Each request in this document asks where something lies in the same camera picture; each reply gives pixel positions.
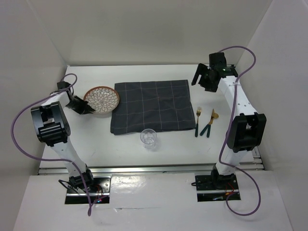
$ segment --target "wire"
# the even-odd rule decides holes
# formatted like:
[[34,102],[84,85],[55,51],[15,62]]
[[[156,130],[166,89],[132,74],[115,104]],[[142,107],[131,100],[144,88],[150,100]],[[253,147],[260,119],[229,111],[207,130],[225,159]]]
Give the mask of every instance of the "wire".
[[234,187],[229,182],[228,185],[232,188],[232,192],[234,192]]
[[[61,82],[64,81],[64,79],[65,79],[66,76],[67,76],[67,75],[65,75],[60,81],[61,81]],[[74,95],[74,87],[73,87],[73,85],[71,85],[70,87],[72,88],[72,95]]]
[[[61,91],[58,92],[58,94],[70,89],[72,86],[74,86],[77,82],[77,75],[73,74],[73,73],[69,73],[69,74],[66,74],[62,79],[64,79],[65,77],[67,76],[70,76],[70,75],[73,75],[75,76],[75,81],[67,88],[65,89],[62,89]],[[17,140],[16,140],[16,137],[15,137],[15,134],[14,134],[14,127],[15,127],[15,124],[18,120],[18,118],[20,117],[20,115],[25,112],[27,109],[29,109],[30,107],[33,107],[34,105],[38,104],[38,103],[41,103],[43,101],[46,101],[48,100],[49,98],[53,97],[54,95],[50,95],[44,99],[41,99],[39,101],[36,101],[32,104],[30,104],[29,106],[25,107],[24,109],[22,109],[17,115],[16,117],[13,119],[13,122],[12,122],[12,125],[11,125],[11,138],[12,138],[12,141],[14,143],[14,145],[16,146],[16,148],[21,152],[23,153],[24,155],[26,155],[27,157],[31,158],[31,159],[34,159],[34,160],[38,160],[38,161],[66,161],[66,162],[69,162],[69,163],[72,163],[72,165],[76,168],[76,170],[78,171],[78,173],[80,174],[81,176],[81,180],[82,180],[82,183],[83,183],[83,186],[85,188],[85,191],[86,191],[86,195],[87,195],[87,198],[88,198],[88,203],[89,203],[89,209],[88,209],[88,216],[91,216],[91,213],[92,213],[92,206],[97,202],[96,200],[91,203],[91,198],[90,198],[90,195],[89,195],[89,191],[88,191],[88,188],[87,188],[87,184],[85,182],[85,179],[82,175],[82,172],[80,171],[80,169],[78,168],[78,166],[71,160],[68,160],[68,159],[45,159],[45,158],[39,158],[39,157],[36,157],[36,156],[33,156],[29,153],[27,153],[22,147],[19,146]]]
[[101,196],[102,196],[102,195],[103,195],[103,188],[101,187],[100,184],[99,184],[98,186],[101,188],[101,192],[102,192],[102,193],[101,193]]
[[96,200],[98,199],[98,196],[100,195],[100,188],[98,187],[98,185],[95,185],[95,187],[97,188],[97,195],[96,195]]
[[100,201],[101,199],[104,199],[105,197],[108,197],[108,196],[101,196],[101,197],[95,199],[95,200],[93,201],[93,204],[91,204],[91,207],[92,207],[95,203],[97,203],[98,201]]
[[[232,48],[242,48],[248,52],[250,52],[254,58],[254,62],[251,64],[251,66],[249,68],[247,68],[245,71],[243,71],[241,74],[238,75],[238,77],[236,78],[236,81],[235,83],[237,83],[239,80],[240,80],[240,77],[242,77],[244,74],[246,74],[248,71],[250,71],[251,68],[253,68],[253,66],[256,64],[256,55],[250,50],[248,49],[247,47],[244,47],[244,46],[230,46],[230,47],[226,47],[222,50],[220,50],[219,52],[223,52],[225,50],[228,50],[228,49],[232,49]],[[226,144],[227,144],[227,140],[228,140],[228,137],[229,137],[229,134],[230,134],[230,129],[231,129],[231,125],[232,125],[232,121],[233,121],[233,118],[234,118],[234,113],[235,113],[235,106],[236,106],[236,96],[237,96],[237,84],[234,85],[234,99],[233,99],[233,106],[232,106],[232,110],[231,110],[231,117],[230,117],[230,122],[229,122],[229,127],[228,127],[228,130],[227,130],[227,134],[226,134],[226,137],[225,137],[225,141],[223,142],[223,145],[222,145],[222,148],[220,150],[220,153],[219,153],[219,162],[223,165],[226,165],[226,166],[230,166],[230,167],[233,167],[237,170],[240,170],[241,172],[243,172],[245,175],[247,175],[252,181],[253,183],[256,185],[256,188],[257,188],[257,191],[258,191],[258,205],[256,206],[256,208],[250,212],[250,213],[238,213],[238,212],[235,212],[229,205],[229,202],[228,202],[228,199],[230,196],[234,195],[234,193],[231,193],[227,196],[226,198],[226,203],[227,203],[227,207],[231,210],[231,212],[235,213],[236,215],[239,215],[239,216],[249,216],[249,215],[252,215],[254,214],[255,212],[257,212],[257,210],[259,209],[260,207],[260,204],[261,204],[261,193],[260,193],[260,189],[259,189],[259,186],[257,184],[257,182],[255,181],[255,179],[250,175],[248,174],[247,172],[245,172],[244,170],[240,169],[239,167],[237,166],[233,166],[231,164],[228,164],[228,163],[225,163],[221,160],[222,158],[222,153],[223,153],[223,150],[225,149],[226,147]]]
[[70,185],[69,182],[64,181],[64,180],[58,180],[58,182],[59,182],[63,187],[65,187],[66,189],[68,189],[68,190],[73,190],[74,192],[76,192],[77,194],[79,194],[79,193],[76,191],[76,189],[74,189],[72,186],[69,187],[69,185]]

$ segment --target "dark gray placemat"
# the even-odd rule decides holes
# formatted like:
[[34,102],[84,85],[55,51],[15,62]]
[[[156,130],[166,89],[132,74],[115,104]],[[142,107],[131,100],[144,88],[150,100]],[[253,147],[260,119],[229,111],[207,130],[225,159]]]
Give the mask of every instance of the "dark gray placemat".
[[115,135],[195,128],[188,80],[116,83],[115,90],[120,96],[111,118]]

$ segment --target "fork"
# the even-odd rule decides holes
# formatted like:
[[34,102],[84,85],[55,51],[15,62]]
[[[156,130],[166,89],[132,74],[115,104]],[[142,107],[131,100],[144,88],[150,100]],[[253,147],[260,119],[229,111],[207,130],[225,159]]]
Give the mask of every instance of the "fork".
[[201,107],[198,107],[197,109],[197,124],[196,124],[196,131],[194,133],[194,136],[195,137],[198,137],[198,124],[199,124],[199,116],[201,115],[201,112],[202,112],[202,108]]

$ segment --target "white table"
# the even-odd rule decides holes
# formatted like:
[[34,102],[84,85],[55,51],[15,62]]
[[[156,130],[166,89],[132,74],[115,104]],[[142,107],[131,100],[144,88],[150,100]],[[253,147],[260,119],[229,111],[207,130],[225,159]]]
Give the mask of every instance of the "white table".
[[[68,67],[66,73],[78,75],[74,86],[75,95],[84,94],[96,86],[114,88],[118,82],[162,81],[188,79],[191,83],[197,65],[139,65],[139,66],[77,66]],[[190,86],[194,113],[202,107],[199,118],[199,131],[209,122],[212,109],[219,114],[214,120],[210,138],[206,135],[195,138],[194,130],[158,133],[159,148],[152,152],[146,150],[140,141],[140,134],[115,136],[110,133],[111,114],[78,115],[65,108],[70,124],[71,141],[80,158],[90,167],[111,166],[154,166],[176,164],[212,164],[217,162],[230,118],[227,101],[218,90],[206,92],[196,84]],[[43,158],[58,158],[47,147]],[[249,152],[243,162],[253,162]],[[40,168],[64,167],[62,162],[41,162]]]
[[[291,231],[283,201],[271,171],[250,171],[261,190],[261,206],[248,217],[231,213],[226,203],[197,202],[193,173],[114,176],[110,204],[65,205],[67,176],[31,176],[14,231]],[[252,211],[257,190],[237,174],[241,201],[230,201],[240,213]]]

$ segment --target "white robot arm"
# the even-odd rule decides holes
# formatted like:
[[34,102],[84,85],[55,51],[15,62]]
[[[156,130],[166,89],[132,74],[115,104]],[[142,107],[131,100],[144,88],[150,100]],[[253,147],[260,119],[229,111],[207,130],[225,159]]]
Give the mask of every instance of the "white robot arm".
[[[230,109],[233,108],[234,85],[237,84],[237,99],[235,113],[231,124],[230,134],[227,138],[227,153],[224,153],[222,162],[231,166],[238,166],[247,151],[259,146],[262,140],[266,117],[258,114],[256,109],[247,99],[240,82],[236,82],[238,76],[234,66],[227,66],[223,52],[209,55],[209,67],[199,64],[194,75],[192,85],[195,85],[200,77],[199,84],[205,91],[216,92],[219,88],[224,94]],[[220,162],[213,167],[211,177],[216,188],[221,188],[234,177],[234,167]]]
[[[39,141],[50,146],[62,159],[74,162],[89,187],[93,184],[93,176],[70,141],[71,130],[63,108],[71,108],[79,114],[91,113],[94,110],[88,106],[87,102],[72,95],[70,90],[61,91],[69,86],[66,82],[59,82],[58,92],[54,92],[52,97],[41,106],[31,108],[31,115]],[[81,176],[74,165],[70,162],[64,162],[64,164],[68,170],[71,186],[84,189]]]
[[[60,94],[55,93],[52,98],[47,100],[45,103],[41,105],[41,107],[50,107],[53,103],[56,103],[59,107],[61,107],[61,111],[63,108],[70,103],[67,92],[62,92]],[[81,172],[86,172],[86,164],[79,158],[77,152],[75,151],[69,136],[66,137],[61,142],[55,142],[51,148],[62,158],[73,161]],[[76,168],[69,162],[63,162],[65,167],[68,170],[69,177],[78,177],[79,173]]]

